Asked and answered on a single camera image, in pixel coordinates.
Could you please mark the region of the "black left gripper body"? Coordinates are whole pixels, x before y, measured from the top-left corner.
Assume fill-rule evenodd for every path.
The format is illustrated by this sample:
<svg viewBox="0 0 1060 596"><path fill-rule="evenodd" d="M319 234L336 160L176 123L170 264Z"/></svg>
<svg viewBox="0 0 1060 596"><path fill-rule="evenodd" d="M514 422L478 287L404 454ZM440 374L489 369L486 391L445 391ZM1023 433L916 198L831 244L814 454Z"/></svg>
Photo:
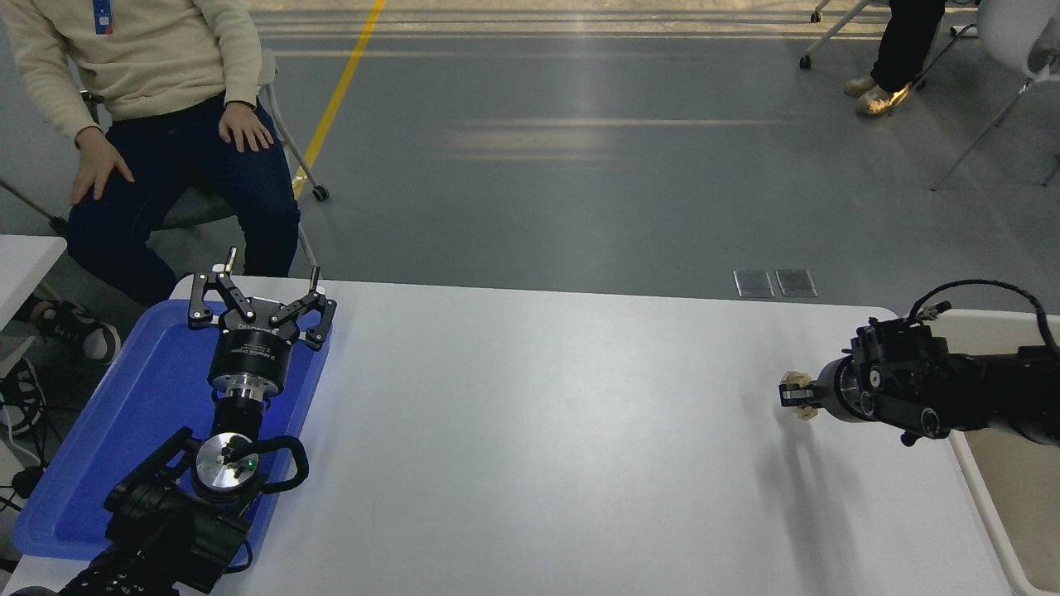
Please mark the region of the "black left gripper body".
<svg viewBox="0 0 1060 596"><path fill-rule="evenodd" d="M295 322L279 328L270 325L281 303L254 297L251 310L253 322L243 321L236 309L220 317L220 335L207 374L209 382L222 382L227 376L265 378L268 382L286 382L292 363L292 347L300 330Z"/></svg>

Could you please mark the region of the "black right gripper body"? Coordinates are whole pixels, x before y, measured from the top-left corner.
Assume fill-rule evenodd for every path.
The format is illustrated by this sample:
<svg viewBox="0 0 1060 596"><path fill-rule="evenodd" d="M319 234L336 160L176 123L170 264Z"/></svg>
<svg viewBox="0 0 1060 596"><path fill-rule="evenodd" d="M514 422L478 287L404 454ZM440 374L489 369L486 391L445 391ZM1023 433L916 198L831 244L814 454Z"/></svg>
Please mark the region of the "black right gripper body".
<svg viewBox="0 0 1060 596"><path fill-rule="evenodd" d="M840 383L848 363L848 358L827 363L815 381L815 400L818 406L841 421L849 420L849 411Z"/></svg>

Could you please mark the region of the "seated person's right hand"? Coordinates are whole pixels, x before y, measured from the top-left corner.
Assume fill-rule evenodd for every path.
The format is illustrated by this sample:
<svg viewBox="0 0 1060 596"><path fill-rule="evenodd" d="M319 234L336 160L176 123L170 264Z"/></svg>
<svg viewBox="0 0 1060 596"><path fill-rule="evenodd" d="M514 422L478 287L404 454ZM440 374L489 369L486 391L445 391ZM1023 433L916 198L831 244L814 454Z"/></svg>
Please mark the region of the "seated person's right hand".
<svg viewBox="0 0 1060 596"><path fill-rule="evenodd" d="M80 151L80 169L72 182L70 193L72 206L83 203L84 197L101 200L106 185L116 172L122 180L135 185L132 171L101 128L88 126L77 132L75 146Z"/></svg>

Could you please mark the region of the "seated person's left hand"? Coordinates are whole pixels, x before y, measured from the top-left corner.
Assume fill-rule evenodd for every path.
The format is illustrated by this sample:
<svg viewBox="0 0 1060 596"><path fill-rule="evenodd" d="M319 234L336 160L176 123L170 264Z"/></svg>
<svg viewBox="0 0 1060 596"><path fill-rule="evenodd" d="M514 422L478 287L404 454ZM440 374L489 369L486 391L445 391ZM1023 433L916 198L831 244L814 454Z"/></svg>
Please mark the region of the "seated person's left hand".
<svg viewBox="0 0 1060 596"><path fill-rule="evenodd" d="M240 102L224 105L217 132L224 143L238 152L265 151L275 143L272 133L262 124L253 106Z"/></svg>

